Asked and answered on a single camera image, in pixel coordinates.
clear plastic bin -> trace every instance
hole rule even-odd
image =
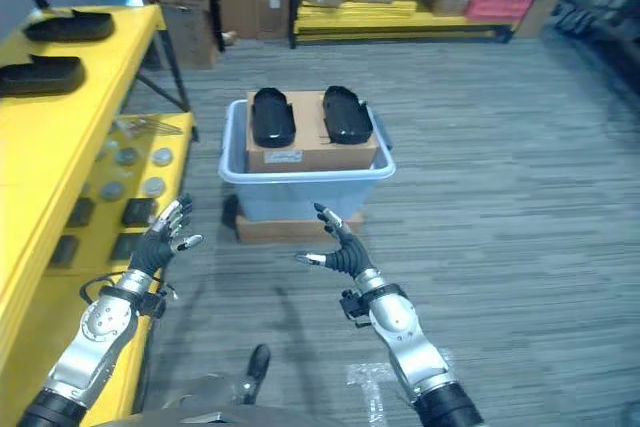
[[[369,114],[380,144],[369,169],[247,173],[247,101],[236,100],[227,109],[218,173],[235,185],[242,211],[249,220],[313,219],[313,202],[348,219],[362,207],[375,183],[396,171],[384,127],[378,125],[380,119],[371,110]]]

metal part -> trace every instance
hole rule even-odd
[[[140,271],[128,270],[116,287],[142,295],[151,281]],[[90,408],[137,326],[138,312],[127,300],[101,295],[85,311],[78,333],[49,373],[44,388]]]
[[[152,115],[141,115],[133,119],[120,118],[116,120],[118,127],[130,138],[145,134],[152,135],[180,135],[182,129],[155,119]]]
[[[185,237],[179,242],[176,242],[176,241],[172,242],[171,250],[174,253],[178,253],[178,252],[182,252],[183,250],[192,249],[203,240],[204,240],[204,237],[201,235],[192,235],[191,237]]]
[[[158,149],[151,154],[151,160],[159,167],[169,165],[173,161],[173,152],[168,147]]]
[[[318,203],[313,204],[313,206],[315,207],[316,211],[320,214],[318,217],[321,220],[324,220],[329,227],[340,231],[342,234],[352,233],[351,227],[349,227],[349,225],[331,209]]]
[[[167,190],[167,184],[162,177],[150,177],[144,181],[143,189],[149,197],[160,197]]]
[[[125,147],[116,154],[116,162],[120,165],[133,165],[138,160],[138,151],[133,147]]]
[[[378,269],[367,269],[355,278],[356,287],[362,294],[386,284]]]
[[[162,230],[171,224],[173,219],[177,216],[182,215],[182,204],[178,200],[174,200],[171,202],[166,209],[164,209],[158,218],[155,220],[153,225],[151,226],[151,230],[154,232],[162,232]]]
[[[108,182],[104,184],[102,190],[100,191],[100,195],[105,200],[115,201],[124,195],[125,187],[122,182],[118,182],[114,180],[113,182]]]
[[[303,264],[324,266],[327,261],[327,256],[322,254],[312,254],[310,252],[300,252],[295,255],[295,259]]]
[[[422,383],[446,374],[449,366],[425,337],[409,300],[391,294],[375,299],[369,305],[371,324],[389,350],[389,360],[400,384],[413,400],[421,392]]]

silver robotic forearm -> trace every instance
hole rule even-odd
[[[361,294],[388,285],[375,268],[355,278]],[[427,340],[414,306],[405,297],[389,293],[369,303],[369,319],[378,337],[389,351],[389,359],[412,401],[420,394],[455,382],[438,349]]]
[[[116,288],[142,296],[151,282],[147,274],[127,270]],[[135,334],[138,316],[129,300],[101,295],[85,311],[78,333],[49,372],[44,388],[91,408],[111,377],[120,352]]]

warehouse floor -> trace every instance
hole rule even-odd
[[[295,51],[244,42],[184,77],[202,138],[184,189],[206,243],[167,274],[180,301],[153,336],[145,409],[200,375],[240,372],[266,342],[259,403],[367,425],[347,368],[385,352],[340,311],[350,279],[294,263],[300,245],[238,244],[223,222],[233,189],[217,174],[226,106],[247,89],[342,84],[395,143],[397,173],[366,205],[371,256],[451,352],[488,423],[624,425],[625,406],[640,401],[640,121],[611,92],[618,81],[554,34]],[[141,86],[131,105],[161,102]],[[397,392],[382,384],[386,424],[376,426],[418,425]]]

yellow metal shelving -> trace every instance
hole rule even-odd
[[[353,28],[381,28],[381,27],[461,27],[472,25],[510,25],[511,21],[477,22],[467,19],[464,15],[440,16],[429,11],[414,12],[407,16],[378,15],[375,12],[355,14],[314,16],[306,12],[306,7],[300,7],[296,22],[296,31],[331,29],[339,26],[343,29]]]
[[[58,236],[129,90],[154,32],[158,6],[91,7],[113,15],[101,42],[36,43],[20,30],[0,45],[0,62],[29,54],[80,57],[86,79],[66,95],[0,103],[0,370]]]
[[[95,207],[86,227],[65,228],[63,234],[73,235],[79,241],[73,262],[65,267],[46,268],[36,285],[36,293],[25,315],[15,345],[9,354],[5,369],[0,374],[0,412],[3,425],[14,425],[24,406],[40,389],[47,372],[78,330],[80,316],[86,304],[78,296],[78,288],[87,280],[110,271],[126,270],[128,262],[110,262],[111,250],[120,233],[140,233],[143,228],[125,228],[121,217],[129,198],[146,197],[142,184],[149,177],[161,177],[165,192],[156,199],[158,211],[166,207],[178,194],[186,162],[193,116],[190,113],[152,116],[164,123],[182,129],[181,135],[143,135],[127,138],[116,130],[104,142],[106,154],[92,162],[86,179],[88,190],[83,197],[90,198]],[[139,160],[130,167],[115,162],[118,150],[133,147]],[[164,167],[154,165],[150,154],[167,147],[173,152],[173,161]],[[122,199],[109,202],[100,197],[102,186],[117,180],[125,186]],[[135,398],[150,319],[140,319],[138,330],[122,351],[113,377],[97,403],[87,413],[83,425],[95,425],[124,417],[131,412]],[[40,339],[34,342],[35,335]]]
[[[47,372],[73,338],[84,309],[77,292],[88,279],[126,262],[108,262],[113,242],[122,231],[120,216],[126,199],[105,202],[99,189],[106,178],[121,176],[127,198],[143,197],[141,183],[161,176],[167,186],[159,208],[178,192],[194,118],[191,112],[158,115],[158,120],[180,127],[181,135],[146,134],[124,139],[110,134],[114,115],[126,101],[130,87],[156,31],[167,56],[175,61],[158,5],[143,7],[88,6],[78,10],[109,12],[115,32],[97,42],[31,42],[16,30],[0,44],[0,65],[29,61],[29,54],[76,56],[82,60],[85,80],[64,95],[0,99],[0,424],[15,425],[22,409],[46,379]],[[59,15],[59,9],[34,14]],[[172,73],[181,101],[188,109],[179,71]],[[103,146],[133,145],[140,161],[125,172],[107,155],[96,162]],[[170,147],[173,162],[151,164],[148,154]],[[68,269],[47,269],[53,250],[85,182],[96,207],[92,223],[68,229],[80,244]],[[127,229],[129,232],[143,229]],[[124,349],[113,377],[86,417],[85,425],[106,422],[130,413],[142,362],[149,319],[141,319],[132,342]]]
[[[429,29],[449,29],[452,37],[467,28],[469,36],[487,37],[486,30],[479,30],[479,26],[493,26],[495,30],[505,32],[513,31],[515,25],[512,21],[475,22],[464,16],[435,16],[423,6],[418,5],[414,12],[401,11],[400,9],[387,9],[384,7],[358,7],[355,2],[345,2],[337,9],[323,9],[322,7],[306,6],[300,0],[294,0],[292,23],[290,32],[290,45],[295,47],[300,40],[324,40],[337,39],[362,39],[366,38],[362,29],[370,29],[371,38],[393,38],[393,29],[396,29],[398,38],[440,37],[442,32],[435,31],[431,35]],[[386,32],[380,29],[389,28]]]

